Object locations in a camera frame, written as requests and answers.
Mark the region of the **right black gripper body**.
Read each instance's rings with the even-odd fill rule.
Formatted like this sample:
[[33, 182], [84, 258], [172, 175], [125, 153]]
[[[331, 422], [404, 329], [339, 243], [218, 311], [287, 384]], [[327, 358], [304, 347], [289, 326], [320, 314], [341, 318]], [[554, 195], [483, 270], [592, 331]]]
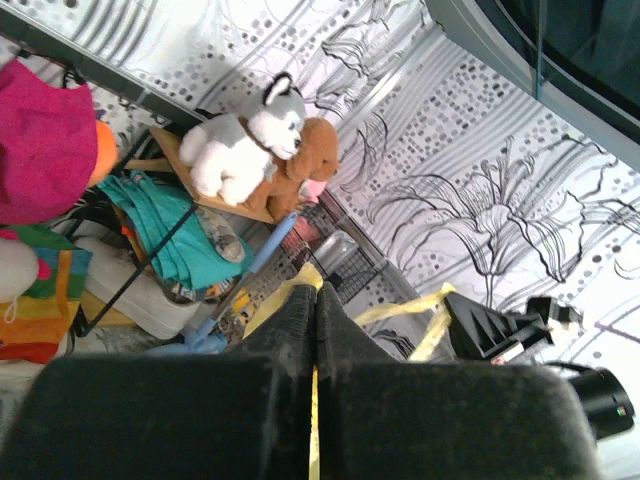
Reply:
[[585, 333], [583, 312], [550, 296], [531, 297], [523, 312], [509, 311], [506, 316], [524, 328], [523, 334], [516, 334], [523, 352], [509, 364], [553, 361]]

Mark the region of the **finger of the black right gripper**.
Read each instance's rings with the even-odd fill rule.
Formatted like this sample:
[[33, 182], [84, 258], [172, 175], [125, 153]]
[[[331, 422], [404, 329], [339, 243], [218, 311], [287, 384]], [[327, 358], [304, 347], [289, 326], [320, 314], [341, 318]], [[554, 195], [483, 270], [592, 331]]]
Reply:
[[520, 343], [530, 319], [503, 314], [459, 293], [449, 293], [444, 306], [451, 317], [449, 336], [456, 355], [465, 360], [493, 360]]

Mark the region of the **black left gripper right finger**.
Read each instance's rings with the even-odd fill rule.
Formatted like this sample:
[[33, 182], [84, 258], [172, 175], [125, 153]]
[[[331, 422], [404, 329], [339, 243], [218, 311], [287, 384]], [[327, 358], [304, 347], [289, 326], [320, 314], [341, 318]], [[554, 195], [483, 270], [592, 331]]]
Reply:
[[318, 294], [323, 479], [596, 479], [595, 440], [569, 383], [542, 367], [391, 357]]

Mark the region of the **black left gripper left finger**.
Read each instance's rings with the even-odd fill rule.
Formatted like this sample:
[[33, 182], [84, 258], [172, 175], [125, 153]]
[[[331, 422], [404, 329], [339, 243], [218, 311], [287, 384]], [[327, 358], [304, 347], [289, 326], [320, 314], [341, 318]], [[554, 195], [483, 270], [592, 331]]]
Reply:
[[5, 479], [305, 479], [317, 292], [217, 355], [74, 355], [36, 378]]

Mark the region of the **yellow plastic trash bag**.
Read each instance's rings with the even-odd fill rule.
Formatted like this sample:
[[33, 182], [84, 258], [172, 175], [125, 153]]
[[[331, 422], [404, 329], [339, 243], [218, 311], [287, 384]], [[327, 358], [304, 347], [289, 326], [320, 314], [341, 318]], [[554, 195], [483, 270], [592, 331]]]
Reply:
[[[294, 286], [308, 285], [319, 291], [325, 280], [317, 268], [310, 262], [305, 263], [299, 272], [290, 280], [285, 280], [280, 286], [261, 302], [251, 319], [245, 326], [243, 338], [247, 338], [263, 324], [272, 314], [274, 314], [283, 304]], [[383, 303], [371, 307], [369, 310], [357, 316], [354, 321], [357, 325], [364, 327], [378, 320], [383, 320], [401, 314], [423, 313], [434, 309], [437, 305], [442, 305], [444, 296], [455, 291], [455, 288], [444, 283], [442, 288], [434, 293], [430, 293], [418, 299], [410, 300], [402, 304]], [[444, 335], [444, 329], [449, 325], [450, 317], [445, 314], [436, 314], [436, 324], [427, 328], [421, 338], [417, 352], [409, 357], [411, 362], [426, 361], [433, 353], [438, 342]], [[318, 369], [313, 368], [312, 388], [311, 388], [311, 433], [309, 451], [309, 479], [320, 478], [320, 448], [319, 448], [319, 428], [318, 428]]]

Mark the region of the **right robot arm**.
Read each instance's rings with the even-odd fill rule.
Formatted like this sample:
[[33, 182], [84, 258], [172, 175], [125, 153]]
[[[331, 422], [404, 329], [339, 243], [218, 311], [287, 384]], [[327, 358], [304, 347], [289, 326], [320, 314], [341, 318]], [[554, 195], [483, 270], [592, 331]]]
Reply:
[[[457, 359], [492, 365], [535, 364], [535, 356], [583, 326], [583, 314], [550, 296], [531, 297], [523, 312], [500, 312], [451, 292], [443, 299], [449, 315], [449, 338]], [[541, 365], [565, 374], [576, 391], [598, 440], [634, 427], [634, 405], [608, 369], [561, 360]]]

